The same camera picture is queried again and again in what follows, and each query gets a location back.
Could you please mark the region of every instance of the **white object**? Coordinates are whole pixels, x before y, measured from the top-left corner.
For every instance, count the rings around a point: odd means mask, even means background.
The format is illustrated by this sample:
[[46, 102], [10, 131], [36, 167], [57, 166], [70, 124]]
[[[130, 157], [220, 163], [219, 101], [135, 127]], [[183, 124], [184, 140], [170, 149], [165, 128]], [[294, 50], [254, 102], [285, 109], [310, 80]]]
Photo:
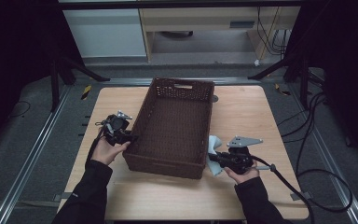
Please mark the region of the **white object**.
[[[214, 150], [221, 146], [222, 141], [218, 137], [209, 135], [208, 153], [216, 154]], [[223, 168], [220, 167], [220, 164], [216, 161], [211, 161], [209, 156], [206, 157], [206, 163], [208, 164], [213, 176], [217, 176], [223, 171]]]

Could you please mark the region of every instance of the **brown wicker basket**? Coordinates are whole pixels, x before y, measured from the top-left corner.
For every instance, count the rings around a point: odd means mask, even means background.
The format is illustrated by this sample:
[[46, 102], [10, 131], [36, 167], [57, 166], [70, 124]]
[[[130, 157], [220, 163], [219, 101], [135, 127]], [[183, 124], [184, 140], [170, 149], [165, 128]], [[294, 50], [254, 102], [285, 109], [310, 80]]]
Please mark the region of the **brown wicker basket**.
[[214, 83], [154, 78], [123, 152], [130, 170], [201, 179], [208, 150]]

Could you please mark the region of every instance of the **handheld controller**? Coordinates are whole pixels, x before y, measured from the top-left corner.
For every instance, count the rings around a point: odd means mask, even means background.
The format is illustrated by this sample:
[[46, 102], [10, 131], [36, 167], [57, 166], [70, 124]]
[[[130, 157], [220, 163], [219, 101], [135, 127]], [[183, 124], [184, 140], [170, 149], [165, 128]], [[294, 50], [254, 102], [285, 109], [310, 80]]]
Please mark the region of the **handheld controller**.
[[262, 143], [261, 139], [235, 136], [228, 144], [228, 152], [209, 153], [209, 159], [216, 161], [220, 167], [228, 167], [238, 175], [243, 175], [252, 167], [253, 159], [247, 146]]

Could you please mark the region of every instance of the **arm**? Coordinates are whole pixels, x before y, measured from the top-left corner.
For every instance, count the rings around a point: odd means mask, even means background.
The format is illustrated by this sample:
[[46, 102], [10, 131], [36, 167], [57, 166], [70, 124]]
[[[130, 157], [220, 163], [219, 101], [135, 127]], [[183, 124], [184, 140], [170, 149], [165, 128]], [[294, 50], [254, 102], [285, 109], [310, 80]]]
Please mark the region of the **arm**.
[[106, 186], [112, 175], [112, 169], [108, 165], [129, 144], [130, 142], [127, 142], [119, 147], [112, 147], [106, 142], [104, 137], [101, 138], [82, 179], [54, 218], [53, 224], [104, 224]]
[[225, 171], [229, 177], [237, 182], [234, 189], [242, 204], [242, 211], [248, 224], [291, 223], [288, 220], [284, 220], [278, 209], [269, 201], [269, 196], [258, 170], [251, 168], [243, 175], [237, 175], [227, 167]]

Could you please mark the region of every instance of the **person's right hand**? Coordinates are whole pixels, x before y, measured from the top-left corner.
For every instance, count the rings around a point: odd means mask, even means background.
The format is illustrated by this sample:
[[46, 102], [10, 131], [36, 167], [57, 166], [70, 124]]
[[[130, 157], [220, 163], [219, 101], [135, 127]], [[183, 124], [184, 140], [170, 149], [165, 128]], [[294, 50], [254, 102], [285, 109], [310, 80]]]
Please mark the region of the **person's right hand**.
[[255, 167], [257, 166], [257, 162], [255, 160], [253, 160], [253, 162], [254, 164], [252, 165], [252, 167], [249, 168], [248, 171], [246, 171], [246, 173], [243, 175], [237, 175], [234, 171], [232, 171], [228, 167], [225, 167], [225, 171], [229, 177], [233, 178], [235, 182], [237, 182], [237, 184], [240, 184], [260, 176], [260, 172], [255, 169]]

